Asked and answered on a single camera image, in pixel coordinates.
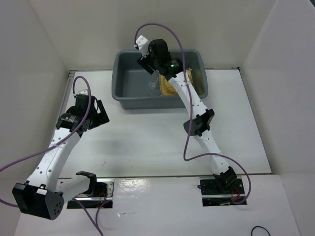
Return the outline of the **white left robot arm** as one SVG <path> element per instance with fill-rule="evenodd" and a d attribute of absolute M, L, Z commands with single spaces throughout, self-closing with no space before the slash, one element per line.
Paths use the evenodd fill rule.
<path fill-rule="evenodd" d="M 79 93 L 75 105 L 62 114 L 50 143 L 34 172 L 24 183 L 16 183 L 12 194 L 21 213 L 55 220 L 65 203 L 83 194 L 102 197 L 107 184 L 97 181 L 96 174 L 79 171 L 67 182 L 59 180 L 61 171 L 84 132 L 109 122 L 101 100 Z"/>

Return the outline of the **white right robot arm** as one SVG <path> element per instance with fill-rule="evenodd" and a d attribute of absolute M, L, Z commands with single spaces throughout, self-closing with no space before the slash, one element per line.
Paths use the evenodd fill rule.
<path fill-rule="evenodd" d="M 158 71 L 177 92 L 189 114 L 189 120 L 183 124 L 187 137 L 193 137 L 210 157 L 216 189 L 227 193 L 237 175 L 225 161 L 213 138 L 210 122 L 215 112 L 207 108 L 193 87 L 186 70 L 186 58 L 173 58 L 163 39 L 149 41 L 139 36 L 134 46 L 141 53 L 138 63 L 150 74 Z"/>

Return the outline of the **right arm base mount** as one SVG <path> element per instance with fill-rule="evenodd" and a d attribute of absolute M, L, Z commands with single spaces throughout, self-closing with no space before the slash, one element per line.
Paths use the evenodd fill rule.
<path fill-rule="evenodd" d="M 201 191 L 204 207 L 233 206 L 234 200 L 243 200 L 246 196 L 241 178 L 231 184 L 227 189 L 219 190 L 214 177 L 201 177 L 197 188 Z"/>

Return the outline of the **clear plastic cup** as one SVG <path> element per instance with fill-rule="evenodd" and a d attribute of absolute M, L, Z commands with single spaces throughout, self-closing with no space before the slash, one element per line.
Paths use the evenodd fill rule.
<path fill-rule="evenodd" d="M 149 89 L 151 90 L 156 89 L 159 83 L 159 75 L 156 74 L 149 75 L 147 82 Z"/>

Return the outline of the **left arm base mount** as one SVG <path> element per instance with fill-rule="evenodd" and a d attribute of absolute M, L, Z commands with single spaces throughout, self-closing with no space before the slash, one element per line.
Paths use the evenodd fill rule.
<path fill-rule="evenodd" d="M 103 208 L 111 208 L 113 201 L 114 181 L 112 179 L 99 178 L 93 193 L 87 193 L 90 179 L 84 176 L 59 179 L 56 191 L 63 194 L 64 206 L 67 209 L 80 208 L 81 203 L 85 208 L 96 209 L 102 204 Z"/>

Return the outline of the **square woven bamboo tray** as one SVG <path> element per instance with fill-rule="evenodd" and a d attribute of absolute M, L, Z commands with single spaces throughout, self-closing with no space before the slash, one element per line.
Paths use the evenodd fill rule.
<path fill-rule="evenodd" d="M 204 88 L 204 83 L 203 83 L 201 71 L 199 69 L 193 70 L 191 68 L 188 68 L 186 70 L 186 72 L 187 72 L 189 80 L 190 80 L 191 84 L 193 85 L 193 87 L 195 88 L 197 94 L 203 95 L 205 93 L 205 88 Z M 165 78 L 165 77 L 159 74 L 159 88 L 160 88 L 161 95 L 162 95 L 162 92 L 161 92 L 161 79 L 162 78 Z"/>

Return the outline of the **round yellow bamboo plate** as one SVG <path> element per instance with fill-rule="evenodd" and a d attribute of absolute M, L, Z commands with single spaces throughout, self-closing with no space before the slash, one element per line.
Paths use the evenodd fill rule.
<path fill-rule="evenodd" d="M 161 79 L 161 92 L 162 95 L 165 96 L 172 96 L 178 94 L 175 88 L 165 78 Z"/>

